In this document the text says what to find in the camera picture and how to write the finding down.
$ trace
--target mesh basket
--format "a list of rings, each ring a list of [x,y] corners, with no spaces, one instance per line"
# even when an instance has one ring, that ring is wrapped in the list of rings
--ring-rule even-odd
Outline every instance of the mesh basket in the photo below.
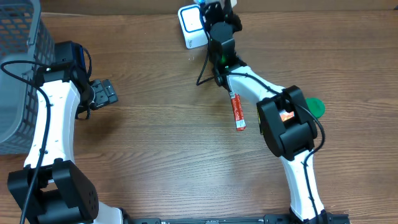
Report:
[[[10,60],[34,60],[48,65],[54,62],[54,41],[40,19],[40,12],[39,0],[0,0],[2,63]],[[31,80],[35,78],[36,69],[36,65],[20,64],[12,72]],[[36,89],[22,82],[18,85],[22,85],[20,92],[24,99],[23,105],[19,105],[22,108],[19,110],[21,121],[13,127],[10,125],[9,129],[3,128],[9,133],[7,138],[0,138],[0,154],[28,153],[32,146],[38,109]]]

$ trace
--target wooden table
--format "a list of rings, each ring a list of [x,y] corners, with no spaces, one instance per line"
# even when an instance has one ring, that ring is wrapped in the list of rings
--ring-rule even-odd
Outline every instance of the wooden table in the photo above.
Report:
[[[329,212],[352,223],[397,223],[398,15],[395,11],[241,14],[236,50],[270,82],[297,85],[326,104],[316,155]],[[280,161],[244,103],[237,133],[228,93],[196,87],[205,48],[187,50],[177,15],[46,17],[57,42],[93,57],[93,78],[119,102],[75,126],[78,167],[101,201],[132,217],[239,217],[287,213]],[[211,74],[208,66],[205,76]],[[0,223],[21,214],[6,187],[25,155],[2,156]]]

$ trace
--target gray plastic basket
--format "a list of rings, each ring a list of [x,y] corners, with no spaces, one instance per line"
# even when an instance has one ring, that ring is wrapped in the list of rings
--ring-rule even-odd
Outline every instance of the gray plastic basket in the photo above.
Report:
[[[30,60],[51,64],[54,41],[40,20],[39,0],[0,0],[0,63]],[[34,79],[37,66],[15,64],[10,72]],[[36,89],[0,71],[0,154],[28,153],[37,118]]]

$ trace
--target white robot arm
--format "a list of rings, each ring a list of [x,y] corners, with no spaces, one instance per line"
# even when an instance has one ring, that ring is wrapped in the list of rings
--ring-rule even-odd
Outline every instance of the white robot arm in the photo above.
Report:
[[[88,55],[90,72],[87,72],[84,61],[76,59],[84,58],[79,44],[59,43],[55,45],[55,52],[57,62],[41,65],[35,83],[30,83],[39,90],[34,140],[24,169],[9,174],[9,191],[23,211],[23,222],[26,217],[31,224],[122,224],[128,215],[123,214],[121,209],[111,208],[98,201],[94,185],[74,164],[73,155],[77,114],[87,111],[90,115],[91,110],[115,103],[118,98],[109,80],[89,82],[91,58]],[[17,78],[7,71],[7,64],[12,63],[32,62],[11,61],[2,65],[4,73]],[[48,117],[49,131],[44,136]],[[47,137],[45,152],[40,150],[44,137]],[[54,182],[58,189],[41,191],[49,182]]]
[[[284,89],[284,87],[274,85],[256,75],[249,66],[239,67],[231,71],[231,73],[248,74],[257,78],[260,82],[263,82],[263,84],[269,86],[271,89],[279,93],[282,93],[282,90]],[[256,105],[264,98],[272,98],[275,96],[275,93],[266,90],[259,82],[255,81],[251,77],[228,75],[226,79],[230,91],[249,100],[253,105]],[[303,169],[304,159],[309,155],[309,153],[310,151],[308,150],[303,151],[297,154],[292,161],[287,160],[283,156],[280,157],[285,169],[286,178],[290,189],[290,208],[294,214],[301,219],[301,221],[311,220],[315,217],[312,201],[310,200],[308,188],[305,182]],[[307,164],[308,179],[310,181],[312,196],[315,201],[318,215],[320,215],[321,211],[324,210],[324,206],[320,201],[317,191],[317,184],[313,171],[313,156],[309,157]]]

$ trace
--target green lid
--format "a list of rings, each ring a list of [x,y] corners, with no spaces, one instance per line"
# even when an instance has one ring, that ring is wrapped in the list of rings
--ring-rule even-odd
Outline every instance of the green lid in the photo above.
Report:
[[[316,118],[320,118],[323,116],[323,114],[325,114],[325,105],[318,98],[307,98],[305,101],[307,102],[311,113]]]

